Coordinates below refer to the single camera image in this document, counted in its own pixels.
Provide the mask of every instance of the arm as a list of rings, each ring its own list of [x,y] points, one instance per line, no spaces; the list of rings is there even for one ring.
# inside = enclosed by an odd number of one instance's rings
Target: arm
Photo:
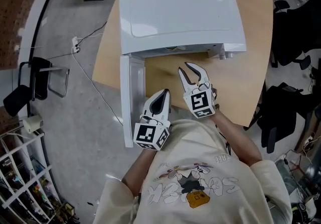
[[[253,141],[239,131],[238,128],[218,109],[210,118],[223,133],[240,161],[248,166],[262,161],[261,153]]]
[[[134,197],[139,194],[155,154],[154,150],[144,149],[121,181],[129,188]]]

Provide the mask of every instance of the power strip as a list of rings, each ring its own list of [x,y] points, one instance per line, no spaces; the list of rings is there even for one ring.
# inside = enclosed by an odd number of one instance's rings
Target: power strip
[[[80,48],[78,47],[78,39],[77,37],[73,37],[72,41],[72,50],[73,53],[79,53]]]

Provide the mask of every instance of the office chair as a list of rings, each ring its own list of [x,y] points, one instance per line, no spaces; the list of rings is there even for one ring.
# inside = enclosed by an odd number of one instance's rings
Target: office chair
[[[22,67],[29,64],[30,87],[21,85]],[[61,94],[50,87],[50,73],[55,70],[63,70],[66,73],[64,93]],[[15,116],[30,100],[44,100],[48,96],[48,90],[63,98],[67,93],[69,69],[66,67],[55,67],[46,59],[34,57],[32,61],[22,62],[19,66],[18,87],[4,99],[4,106],[10,116]]]
[[[274,151],[275,143],[291,135],[295,130],[296,113],[306,119],[308,126],[311,112],[319,105],[321,98],[318,94],[301,94],[302,89],[296,89],[282,83],[264,91],[262,103],[258,104],[259,111],[254,115],[249,129],[255,122],[262,129],[261,145],[267,153]]]
[[[280,12],[290,8],[286,1],[279,0],[274,4],[271,66],[296,62],[302,70],[308,68],[310,56],[303,60],[297,60],[297,57],[302,52],[321,48],[321,0],[309,0],[301,7],[287,12]]]

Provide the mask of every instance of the gray floor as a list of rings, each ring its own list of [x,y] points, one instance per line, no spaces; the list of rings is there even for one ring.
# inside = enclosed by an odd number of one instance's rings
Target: gray floor
[[[297,7],[296,0],[287,0]],[[44,58],[68,54],[74,35],[84,37],[108,18],[114,0],[83,2],[83,0],[50,0],[44,15],[46,23],[37,37],[35,56]],[[91,77],[101,35],[86,39],[75,57]],[[316,66],[316,52],[310,52]],[[70,68],[68,93],[64,99],[49,93],[45,101],[36,101],[34,107],[44,119],[45,145],[53,167],[53,176],[60,194],[76,207],[82,224],[92,223],[97,209],[106,174],[121,178],[140,153],[140,149],[126,149],[123,144],[122,127],[104,104],[90,81],[74,59],[69,56],[51,60],[55,65]],[[286,82],[297,88],[307,89],[310,84],[308,71],[301,71],[297,64],[278,69],[268,68],[268,86]],[[121,117],[119,90],[95,83],[106,101]],[[183,110],[173,111],[172,119],[186,116]],[[294,147],[303,126],[297,118],[294,134],[278,142],[273,154],[265,159],[275,160]],[[260,147],[260,129],[254,125],[247,134]]]

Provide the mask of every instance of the cartoon graphic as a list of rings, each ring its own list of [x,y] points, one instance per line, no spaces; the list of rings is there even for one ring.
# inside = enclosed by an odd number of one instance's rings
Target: cartoon graphic
[[[209,168],[212,166],[207,163],[195,163],[187,167],[175,166],[159,176],[159,179],[176,177],[182,188],[181,194],[187,194],[186,199],[190,207],[196,208],[210,201],[210,197],[203,191],[205,188],[201,184],[202,179],[200,180],[200,173],[208,174],[211,171]]]

